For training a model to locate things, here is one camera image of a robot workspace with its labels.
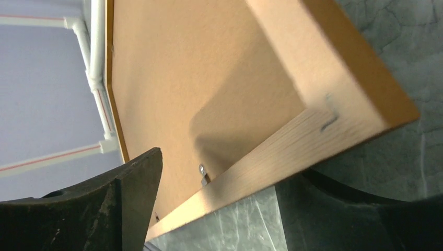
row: screw head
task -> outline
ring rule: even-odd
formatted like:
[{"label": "screw head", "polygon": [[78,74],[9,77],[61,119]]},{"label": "screw head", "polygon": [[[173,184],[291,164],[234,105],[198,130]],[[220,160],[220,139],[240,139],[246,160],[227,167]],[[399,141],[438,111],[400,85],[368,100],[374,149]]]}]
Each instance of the screw head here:
[{"label": "screw head", "polygon": [[199,166],[199,171],[200,171],[201,174],[205,173],[205,168],[203,167],[202,164],[200,164],[200,166]]}]

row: lavender wall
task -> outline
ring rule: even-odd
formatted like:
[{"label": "lavender wall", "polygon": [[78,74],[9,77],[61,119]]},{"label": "lavender wall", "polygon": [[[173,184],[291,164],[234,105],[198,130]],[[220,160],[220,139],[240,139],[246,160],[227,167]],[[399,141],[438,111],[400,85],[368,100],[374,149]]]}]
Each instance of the lavender wall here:
[{"label": "lavender wall", "polygon": [[[81,1],[2,1],[0,14],[81,14]],[[74,33],[0,26],[0,165],[103,140]],[[0,178],[0,201],[73,185],[121,165],[118,151]]]}]

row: orange wood edge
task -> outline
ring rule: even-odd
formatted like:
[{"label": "orange wood edge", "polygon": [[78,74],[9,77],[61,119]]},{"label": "orange wood edge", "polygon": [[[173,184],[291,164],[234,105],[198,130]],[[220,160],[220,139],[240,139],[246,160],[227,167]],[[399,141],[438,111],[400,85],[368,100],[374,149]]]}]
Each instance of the orange wood edge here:
[{"label": "orange wood edge", "polygon": [[128,162],[129,154],[127,152],[126,143],[124,140],[122,125],[120,123],[119,113],[115,103],[114,92],[112,91],[112,57],[113,57],[113,36],[114,36],[114,0],[106,0],[105,6],[105,61],[106,65],[104,71],[106,73],[106,90],[108,92],[108,99],[111,105],[111,112],[114,118],[115,130],[119,139],[120,152],[122,154],[123,162]]}]

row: wooden board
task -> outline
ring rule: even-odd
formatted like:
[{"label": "wooden board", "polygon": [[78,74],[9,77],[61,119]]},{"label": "wooden board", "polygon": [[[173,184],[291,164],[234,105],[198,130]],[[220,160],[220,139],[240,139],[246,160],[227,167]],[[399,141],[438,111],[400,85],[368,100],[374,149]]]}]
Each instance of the wooden board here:
[{"label": "wooden board", "polygon": [[418,118],[333,0],[118,0],[114,16],[129,157],[164,152],[147,239]]},{"label": "wooden board", "polygon": [[305,107],[245,2],[114,4],[112,90],[129,158],[164,155],[155,223],[201,189],[200,164],[216,178]]}]

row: dark metal tool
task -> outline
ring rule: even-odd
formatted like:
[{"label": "dark metal tool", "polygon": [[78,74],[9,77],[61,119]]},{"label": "dark metal tool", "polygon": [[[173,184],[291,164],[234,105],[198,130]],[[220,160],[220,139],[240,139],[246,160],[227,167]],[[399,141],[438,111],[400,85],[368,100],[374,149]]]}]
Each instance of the dark metal tool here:
[{"label": "dark metal tool", "polygon": [[0,250],[143,250],[162,171],[154,148],[43,198],[0,203]]}]

